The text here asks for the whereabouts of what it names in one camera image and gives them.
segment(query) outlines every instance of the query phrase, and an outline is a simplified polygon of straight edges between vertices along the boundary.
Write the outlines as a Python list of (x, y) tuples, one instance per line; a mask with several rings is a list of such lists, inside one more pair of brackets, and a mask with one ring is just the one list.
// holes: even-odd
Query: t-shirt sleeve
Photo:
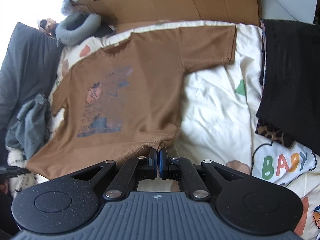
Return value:
[(53, 93), (53, 100), (51, 106), (52, 115), (55, 116), (58, 111), (63, 108), (64, 103), (67, 101), (67, 95), (69, 90), (69, 84), (71, 80), (72, 69), (66, 74), (63, 80), (60, 82), (58, 88)]
[(178, 30), (181, 61), (187, 73), (234, 62), (235, 25), (200, 26)]

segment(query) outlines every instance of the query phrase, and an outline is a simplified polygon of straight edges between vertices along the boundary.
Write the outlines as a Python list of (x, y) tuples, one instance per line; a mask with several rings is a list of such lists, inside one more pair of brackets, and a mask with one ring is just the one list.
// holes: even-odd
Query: gray pillow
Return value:
[(17, 23), (0, 70), (0, 165), (6, 162), (6, 130), (21, 106), (43, 94), (48, 98), (63, 46), (41, 31)]
[(86, 17), (85, 14), (75, 12), (58, 24), (56, 28), (57, 45), (60, 42), (68, 46), (80, 44), (99, 29), (101, 25), (101, 16), (92, 13), (78, 28), (73, 30), (72, 27), (75, 23), (81, 21), (84, 17)]

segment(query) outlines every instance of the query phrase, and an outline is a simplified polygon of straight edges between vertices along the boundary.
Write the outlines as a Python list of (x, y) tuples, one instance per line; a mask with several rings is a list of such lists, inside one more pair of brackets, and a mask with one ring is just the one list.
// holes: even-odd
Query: dark hair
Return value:
[(45, 30), (46, 25), (47, 25), (47, 20), (41, 20), (40, 27)]

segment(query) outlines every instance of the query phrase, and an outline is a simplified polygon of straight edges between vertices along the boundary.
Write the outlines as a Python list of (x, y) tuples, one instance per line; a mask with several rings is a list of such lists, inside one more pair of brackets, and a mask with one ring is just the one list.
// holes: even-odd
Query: cardboard box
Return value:
[(74, 5), (114, 24), (218, 20), (259, 25), (258, 0), (80, 0)]

